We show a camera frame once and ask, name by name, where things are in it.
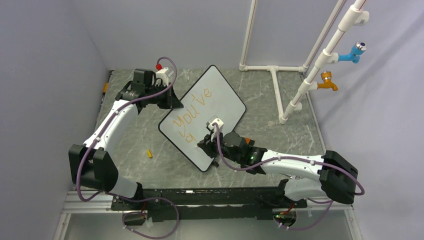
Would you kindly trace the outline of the white whiteboard black frame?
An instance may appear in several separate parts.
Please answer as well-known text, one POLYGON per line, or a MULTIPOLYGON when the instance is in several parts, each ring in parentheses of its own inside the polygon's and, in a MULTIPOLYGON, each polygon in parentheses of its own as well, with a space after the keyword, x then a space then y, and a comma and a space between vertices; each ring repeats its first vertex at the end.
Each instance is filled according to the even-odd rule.
POLYGON ((210 133, 209 120, 223 121, 223 134, 235 129, 247 107, 221 71, 210 65, 180 99, 182 108, 169 111, 158 130, 199 171, 206 172, 213 159, 197 144, 210 133))

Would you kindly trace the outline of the yellow marker cap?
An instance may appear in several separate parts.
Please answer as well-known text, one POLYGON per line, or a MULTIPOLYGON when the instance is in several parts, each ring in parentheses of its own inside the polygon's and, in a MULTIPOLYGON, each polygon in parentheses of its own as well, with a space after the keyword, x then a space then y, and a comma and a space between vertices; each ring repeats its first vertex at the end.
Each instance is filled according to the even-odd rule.
POLYGON ((150 159, 153 158, 152 152, 149 149, 147 150, 147 155, 150 159))

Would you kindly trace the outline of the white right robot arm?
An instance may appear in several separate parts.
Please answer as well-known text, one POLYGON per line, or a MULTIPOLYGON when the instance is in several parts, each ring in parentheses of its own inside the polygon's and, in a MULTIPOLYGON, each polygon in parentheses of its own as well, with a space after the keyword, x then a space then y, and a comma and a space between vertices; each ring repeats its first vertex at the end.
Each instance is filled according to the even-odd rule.
POLYGON ((283 189, 275 194, 276 203, 287 208, 293 202, 308 198, 329 198, 351 205, 355 196, 365 191, 359 187, 358 170, 338 152, 327 150, 323 155, 293 155, 254 145, 255 141, 236 132, 212 132, 197 143, 210 158, 221 157, 240 166, 234 168, 250 174, 289 175, 283 189))

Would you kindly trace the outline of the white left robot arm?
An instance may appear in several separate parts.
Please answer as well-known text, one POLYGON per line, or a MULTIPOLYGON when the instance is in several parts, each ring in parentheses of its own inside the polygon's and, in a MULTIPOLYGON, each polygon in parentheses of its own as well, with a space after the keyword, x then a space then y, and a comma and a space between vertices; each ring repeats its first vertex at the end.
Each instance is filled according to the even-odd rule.
POLYGON ((156 65, 157 71, 135 69, 133 79, 117 93, 106 118, 83 144, 68 151, 72 182, 78 189, 87 187, 120 196, 131 210, 144 203, 142 184, 120 175, 111 153, 121 141, 127 127, 148 105, 160 109, 183 108, 173 89, 175 70, 156 65))

